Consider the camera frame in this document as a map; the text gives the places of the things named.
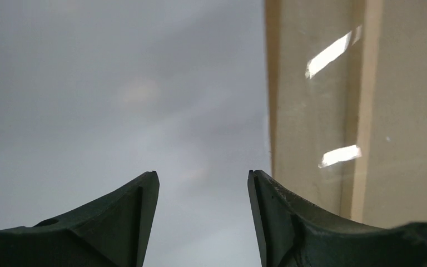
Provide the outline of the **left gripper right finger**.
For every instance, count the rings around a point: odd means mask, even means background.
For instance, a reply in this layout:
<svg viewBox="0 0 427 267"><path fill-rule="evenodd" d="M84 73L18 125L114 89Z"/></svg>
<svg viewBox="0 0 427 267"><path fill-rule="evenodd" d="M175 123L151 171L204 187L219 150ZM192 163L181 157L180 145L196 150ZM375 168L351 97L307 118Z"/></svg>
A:
<svg viewBox="0 0 427 267"><path fill-rule="evenodd" d="M307 201L267 173L247 181L261 265L427 266L427 222L382 229Z"/></svg>

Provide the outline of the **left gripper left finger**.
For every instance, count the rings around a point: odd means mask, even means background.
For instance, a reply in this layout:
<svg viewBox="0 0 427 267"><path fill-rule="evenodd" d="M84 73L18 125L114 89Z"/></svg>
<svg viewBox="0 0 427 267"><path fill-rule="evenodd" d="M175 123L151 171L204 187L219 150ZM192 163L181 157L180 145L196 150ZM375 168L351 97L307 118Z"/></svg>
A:
<svg viewBox="0 0 427 267"><path fill-rule="evenodd" d="M159 187L145 172L33 227L0 230L0 266L142 266Z"/></svg>

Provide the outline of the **glossy printed photo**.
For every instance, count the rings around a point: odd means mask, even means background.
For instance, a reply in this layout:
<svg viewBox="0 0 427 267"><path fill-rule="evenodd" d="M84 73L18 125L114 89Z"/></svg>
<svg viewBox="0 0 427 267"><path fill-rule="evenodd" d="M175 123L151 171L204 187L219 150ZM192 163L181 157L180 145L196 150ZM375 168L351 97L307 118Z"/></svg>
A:
<svg viewBox="0 0 427 267"><path fill-rule="evenodd" d="M261 1L0 1L0 230L146 171L145 266L260 266L269 171Z"/></svg>

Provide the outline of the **wooden picture frame with glass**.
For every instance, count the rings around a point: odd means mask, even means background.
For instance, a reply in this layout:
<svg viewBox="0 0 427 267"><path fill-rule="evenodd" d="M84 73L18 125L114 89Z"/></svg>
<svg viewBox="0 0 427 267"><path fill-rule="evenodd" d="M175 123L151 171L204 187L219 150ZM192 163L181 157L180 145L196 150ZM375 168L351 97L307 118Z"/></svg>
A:
<svg viewBox="0 0 427 267"><path fill-rule="evenodd" d="M265 1L272 177L390 228L427 221L427 1Z"/></svg>

